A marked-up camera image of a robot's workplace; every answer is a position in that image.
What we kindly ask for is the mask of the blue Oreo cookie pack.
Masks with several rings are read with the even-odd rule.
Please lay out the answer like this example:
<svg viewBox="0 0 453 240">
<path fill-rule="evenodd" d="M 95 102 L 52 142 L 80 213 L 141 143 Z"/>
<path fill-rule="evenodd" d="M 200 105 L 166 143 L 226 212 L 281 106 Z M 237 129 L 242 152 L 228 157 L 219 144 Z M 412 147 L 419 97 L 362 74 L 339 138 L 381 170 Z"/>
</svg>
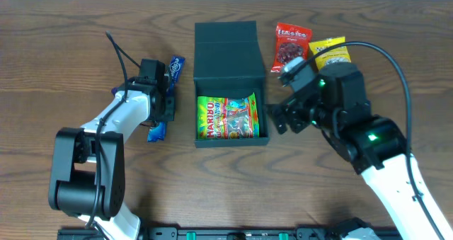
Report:
<svg viewBox="0 0 453 240">
<path fill-rule="evenodd" d="M 165 83 L 159 85 L 159 90 L 151 98 L 151 124 L 147 136 L 148 142 L 164 141 L 168 122 L 164 122 L 165 100 L 167 96 L 174 96 L 173 83 L 168 90 Z"/>
</svg>

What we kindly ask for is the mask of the Haribo gummy candy bag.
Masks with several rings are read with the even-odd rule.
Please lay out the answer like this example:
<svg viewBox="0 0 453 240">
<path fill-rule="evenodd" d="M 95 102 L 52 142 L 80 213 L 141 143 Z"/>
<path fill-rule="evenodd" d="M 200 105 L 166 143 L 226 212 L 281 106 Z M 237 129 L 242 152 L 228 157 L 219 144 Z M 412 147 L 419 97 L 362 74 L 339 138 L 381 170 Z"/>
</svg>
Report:
<svg viewBox="0 0 453 240">
<path fill-rule="evenodd" d="M 246 139 L 259 137 L 256 96 L 197 98 L 198 139 Z"/>
</svg>

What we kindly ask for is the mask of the yellow candy bag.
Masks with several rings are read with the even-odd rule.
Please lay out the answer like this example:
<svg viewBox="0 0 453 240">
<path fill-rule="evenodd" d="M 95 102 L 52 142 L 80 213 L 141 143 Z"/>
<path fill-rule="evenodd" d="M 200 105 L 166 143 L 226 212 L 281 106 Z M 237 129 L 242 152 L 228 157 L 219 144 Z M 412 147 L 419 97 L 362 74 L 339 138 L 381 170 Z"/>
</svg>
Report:
<svg viewBox="0 0 453 240">
<path fill-rule="evenodd" d="M 345 37 L 327 38 L 325 40 L 319 40 L 316 42 L 309 43 L 309 49 L 312 55 L 316 55 L 322 50 L 332 47 L 334 45 L 345 42 Z M 350 54 L 347 47 L 338 47 L 328 52 L 323 53 L 315 59 L 318 70 L 321 70 L 324 66 L 339 62 L 351 62 Z"/>
</svg>

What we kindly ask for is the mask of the red candy bag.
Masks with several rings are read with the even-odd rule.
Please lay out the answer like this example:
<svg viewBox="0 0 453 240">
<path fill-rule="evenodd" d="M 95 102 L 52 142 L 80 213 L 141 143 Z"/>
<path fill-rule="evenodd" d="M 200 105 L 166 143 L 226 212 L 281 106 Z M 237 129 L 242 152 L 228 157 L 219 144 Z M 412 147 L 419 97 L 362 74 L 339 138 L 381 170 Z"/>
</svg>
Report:
<svg viewBox="0 0 453 240">
<path fill-rule="evenodd" d="M 278 23 L 275 29 L 275 57 L 271 72 L 281 69 L 296 57 L 307 59 L 313 31 L 298 25 Z"/>
</svg>

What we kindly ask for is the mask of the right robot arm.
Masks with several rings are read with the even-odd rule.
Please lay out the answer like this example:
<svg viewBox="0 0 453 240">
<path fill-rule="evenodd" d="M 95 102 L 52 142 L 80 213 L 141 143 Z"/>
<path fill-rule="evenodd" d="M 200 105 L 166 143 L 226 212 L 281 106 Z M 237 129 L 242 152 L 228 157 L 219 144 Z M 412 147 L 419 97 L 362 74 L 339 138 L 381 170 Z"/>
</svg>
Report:
<svg viewBox="0 0 453 240">
<path fill-rule="evenodd" d="M 356 65 L 341 62 L 318 74 L 307 67 L 290 82 L 294 93 L 268 112 L 280 134 L 319 129 L 374 191 L 403 239 L 451 239 L 452 228 L 421 176 L 396 123 L 372 114 Z"/>
</svg>

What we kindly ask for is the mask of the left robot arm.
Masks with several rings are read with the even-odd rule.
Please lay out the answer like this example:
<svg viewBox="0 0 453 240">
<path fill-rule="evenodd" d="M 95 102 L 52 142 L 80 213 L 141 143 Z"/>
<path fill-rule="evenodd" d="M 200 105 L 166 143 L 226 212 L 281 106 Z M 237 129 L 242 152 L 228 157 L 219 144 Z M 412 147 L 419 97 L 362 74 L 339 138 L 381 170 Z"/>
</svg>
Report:
<svg viewBox="0 0 453 240">
<path fill-rule="evenodd" d="M 142 220 L 125 204 L 125 143 L 142 123 L 169 122 L 175 98 L 163 62 L 143 59 L 113 101 L 81 127 L 55 137 L 48 202 L 53 210 L 84 222 L 60 229 L 58 239 L 145 239 Z"/>
</svg>

